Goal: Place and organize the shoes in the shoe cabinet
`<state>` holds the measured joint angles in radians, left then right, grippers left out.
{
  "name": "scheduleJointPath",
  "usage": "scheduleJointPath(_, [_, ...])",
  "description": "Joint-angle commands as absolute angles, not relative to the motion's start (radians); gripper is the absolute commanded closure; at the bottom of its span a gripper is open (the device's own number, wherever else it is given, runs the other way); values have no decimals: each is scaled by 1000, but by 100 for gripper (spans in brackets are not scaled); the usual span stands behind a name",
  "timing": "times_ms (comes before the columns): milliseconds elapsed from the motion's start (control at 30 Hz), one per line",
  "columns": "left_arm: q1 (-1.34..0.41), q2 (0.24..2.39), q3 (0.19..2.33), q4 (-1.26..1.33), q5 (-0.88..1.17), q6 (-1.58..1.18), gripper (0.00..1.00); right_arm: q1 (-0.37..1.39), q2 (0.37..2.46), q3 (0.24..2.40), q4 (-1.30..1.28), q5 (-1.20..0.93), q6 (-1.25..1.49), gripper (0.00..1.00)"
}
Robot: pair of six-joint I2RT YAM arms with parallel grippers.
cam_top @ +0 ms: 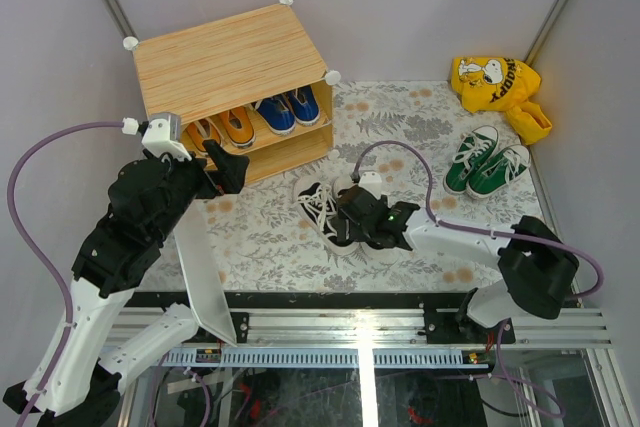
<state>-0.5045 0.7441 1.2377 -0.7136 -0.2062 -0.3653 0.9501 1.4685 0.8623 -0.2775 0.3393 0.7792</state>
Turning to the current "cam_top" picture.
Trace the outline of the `black white sneaker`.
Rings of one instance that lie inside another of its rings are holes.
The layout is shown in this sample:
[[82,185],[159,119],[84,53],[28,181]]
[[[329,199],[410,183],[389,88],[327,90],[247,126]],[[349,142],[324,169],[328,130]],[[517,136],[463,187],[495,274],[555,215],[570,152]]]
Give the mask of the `black white sneaker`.
[[352,241],[341,241],[338,232],[331,225],[337,214],[337,204],[331,187],[319,178],[304,176],[293,187],[293,202],[296,210],[310,227],[320,236],[325,246],[334,254],[353,254],[358,245]]
[[[356,185],[358,180],[354,180],[351,174],[344,174],[337,177],[332,185],[334,198],[339,199],[347,190]],[[383,249],[377,244],[370,242],[361,242],[360,247],[365,256],[378,263],[395,263],[399,257],[396,250]]]

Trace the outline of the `orange sneaker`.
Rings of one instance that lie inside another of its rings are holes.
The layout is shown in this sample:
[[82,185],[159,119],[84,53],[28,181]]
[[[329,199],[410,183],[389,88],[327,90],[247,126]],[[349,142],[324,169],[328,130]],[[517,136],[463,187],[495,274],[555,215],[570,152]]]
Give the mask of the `orange sneaker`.
[[223,145],[222,135],[210,117],[189,123],[184,129],[183,135],[189,138],[201,156],[207,156],[205,141],[214,141],[220,146]]
[[248,148],[256,134],[245,107],[236,107],[218,115],[229,140],[237,148]]

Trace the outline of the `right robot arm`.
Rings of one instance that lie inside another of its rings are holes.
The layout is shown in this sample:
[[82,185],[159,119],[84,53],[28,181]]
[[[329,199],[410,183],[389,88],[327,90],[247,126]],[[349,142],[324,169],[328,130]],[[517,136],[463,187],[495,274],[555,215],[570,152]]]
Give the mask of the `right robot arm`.
[[500,273],[499,281],[467,292],[458,308],[426,307],[426,336],[435,344],[480,343],[497,334],[502,321],[521,315],[557,319],[579,266],[553,232],[531,216],[522,217],[505,238],[484,235],[472,224],[448,229],[417,204],[390,205],[386,196],[357,185],[339,196],[337,211],[331,224],[341,241],[376,251],[442,252]]

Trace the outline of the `translucent white cabinet door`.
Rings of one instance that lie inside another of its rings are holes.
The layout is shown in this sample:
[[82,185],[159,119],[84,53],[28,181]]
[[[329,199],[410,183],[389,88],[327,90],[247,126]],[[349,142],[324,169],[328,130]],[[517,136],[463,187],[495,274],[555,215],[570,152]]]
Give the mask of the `translucent white cabinet door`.
[[206,230],[196,202],[173,230],[190,308],[201,328],[236,346],[237,334]]

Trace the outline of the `green sneaker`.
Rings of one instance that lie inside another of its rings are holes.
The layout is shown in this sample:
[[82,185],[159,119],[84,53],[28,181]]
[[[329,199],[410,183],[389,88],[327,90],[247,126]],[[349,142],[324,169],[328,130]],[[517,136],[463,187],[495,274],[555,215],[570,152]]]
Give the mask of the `green sneaker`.
[[531,155],[526,146],[507,146],[471,176],[466,193],[476,199],[488,198],[521,179],[530,164]]
[[453,195],[463,194],[471,177],[489,160],[498,142],[498,130],[488,125],[465,134],[444,177],[445,191]]

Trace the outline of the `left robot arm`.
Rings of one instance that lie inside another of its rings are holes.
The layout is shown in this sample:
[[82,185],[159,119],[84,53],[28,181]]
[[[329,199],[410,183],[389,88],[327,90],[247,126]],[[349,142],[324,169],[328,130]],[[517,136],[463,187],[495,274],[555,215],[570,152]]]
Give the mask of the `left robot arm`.
[[[249,159],[204,144],[215,167],[172,153],[126,164],[108,189],[106,215],[83,242],[67,284],[65,310],[32,376],[6,389],[4,403],[41,426],[101,426],[129,385],[179,344],[213,337],[239,341],[212,269],[203,219],[194,202],[239,193]],[[120,312],[173,236],[188,301],[174,303],[140,333],[104,352]]]

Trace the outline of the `blue sneaker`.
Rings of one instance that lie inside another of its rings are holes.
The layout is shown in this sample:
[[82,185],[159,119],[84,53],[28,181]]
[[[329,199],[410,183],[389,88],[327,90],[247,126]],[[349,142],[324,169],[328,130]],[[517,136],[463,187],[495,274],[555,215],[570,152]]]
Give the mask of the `blue sneaker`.
[[320,118],[320,108],[312,88],[304,86],[286,93],[296,121],[303,126],[312,126]]
[[255,111],[276,135],[289,135],[295,128],[294,115],[282,95],[261,99],[254,105]]

